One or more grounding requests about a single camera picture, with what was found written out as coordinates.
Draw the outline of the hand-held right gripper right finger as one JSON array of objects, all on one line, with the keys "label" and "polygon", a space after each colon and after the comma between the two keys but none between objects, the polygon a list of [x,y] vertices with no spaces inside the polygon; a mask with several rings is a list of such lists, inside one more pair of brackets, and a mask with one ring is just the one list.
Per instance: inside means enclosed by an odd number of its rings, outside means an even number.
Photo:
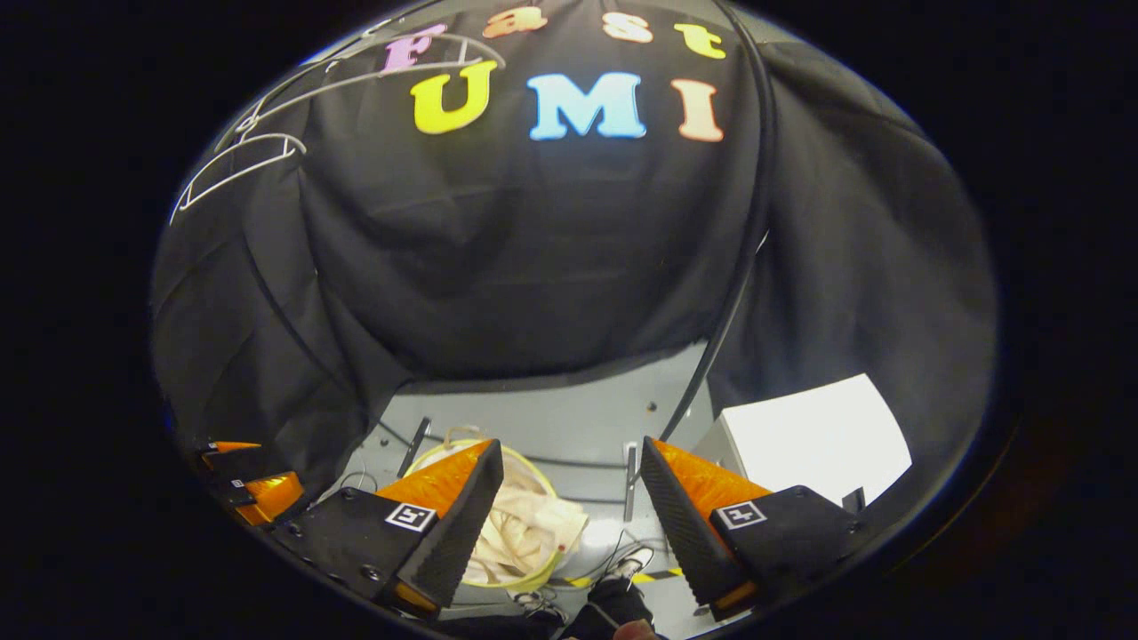
[{"label": "hand-held right gripper right finger", "polygon": [[813,489],[772,491],[662,440],[644,437],[640,478],[714,620],[808,594],[864,547],[861,519]]}]

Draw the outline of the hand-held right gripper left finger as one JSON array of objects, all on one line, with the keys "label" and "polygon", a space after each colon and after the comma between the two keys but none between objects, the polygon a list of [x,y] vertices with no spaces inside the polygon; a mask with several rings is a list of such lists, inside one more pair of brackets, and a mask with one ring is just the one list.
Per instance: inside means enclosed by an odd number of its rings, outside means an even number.
[{"label": "hand-held right gripper left finger", "polygon": [[484,440],[381,491],[338,490],[269,538],[369,604],[435,620],[453,602],[503,478],[501,443]]}]

